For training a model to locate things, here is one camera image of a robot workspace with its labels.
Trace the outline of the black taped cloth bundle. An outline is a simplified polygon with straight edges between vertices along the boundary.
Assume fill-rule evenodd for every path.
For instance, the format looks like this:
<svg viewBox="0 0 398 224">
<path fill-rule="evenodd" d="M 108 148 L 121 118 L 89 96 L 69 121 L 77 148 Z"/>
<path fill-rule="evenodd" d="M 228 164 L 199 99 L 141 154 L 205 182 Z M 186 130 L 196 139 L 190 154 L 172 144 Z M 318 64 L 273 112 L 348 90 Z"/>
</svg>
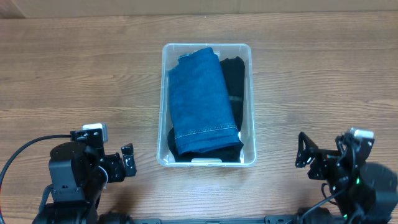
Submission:
<svg viewBox="0 0 398 224">
<path fill-rule="evenodd" d="M 184 152 L 183 154 L 179 154 L 174 139 L 174 128 L 168 133 L 167 143 L 176 162 L 191 162 L 193 159 L 220 159 L 222 162 L 240 162 L 240 153 L 244 146 L 242 142 L 239 142 L 234 146 L 215 149 L 213 151 Z"/>
</svg>

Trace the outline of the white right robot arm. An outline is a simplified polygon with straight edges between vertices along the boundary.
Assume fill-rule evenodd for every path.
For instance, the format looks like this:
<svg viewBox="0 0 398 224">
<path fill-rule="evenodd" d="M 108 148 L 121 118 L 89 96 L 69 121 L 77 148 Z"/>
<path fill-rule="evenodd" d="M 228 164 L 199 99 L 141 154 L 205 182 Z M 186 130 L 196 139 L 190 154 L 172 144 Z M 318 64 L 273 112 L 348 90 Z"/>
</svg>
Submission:
<svg viewBox="0 0 398 224">
<path fill-rule="evenodd" d="M 335 151 L 320 149 L 305 133 L 298 135 L 295 165 L 309 166 L 308 178 L 322 181 L 331 195 L 293 215 L 220 219 L 219 223 L 319 224 L 388 223 L 397 206 L 397 174 L 367 162 L 374 145 L 370 130 L 351 128 L 335 139 Z"/>
</svg>

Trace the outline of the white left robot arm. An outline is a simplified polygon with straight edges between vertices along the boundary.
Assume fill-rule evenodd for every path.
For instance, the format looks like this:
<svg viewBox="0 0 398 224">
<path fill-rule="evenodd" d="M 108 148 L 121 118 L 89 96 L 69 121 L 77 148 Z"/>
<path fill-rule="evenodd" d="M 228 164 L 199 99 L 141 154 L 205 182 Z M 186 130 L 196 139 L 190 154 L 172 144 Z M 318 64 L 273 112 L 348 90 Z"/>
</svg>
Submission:
<svg viewBox="0 0 398 224">
<path fill-rule="evenodd" d="M 34 223 L 97 223 L 102 190 L 126 177 L 121 156 L 104 152 L 104 127 L 70 134 L 69 142 L 50 151 L 52 183 L 43 193 Z"/>
</svg>

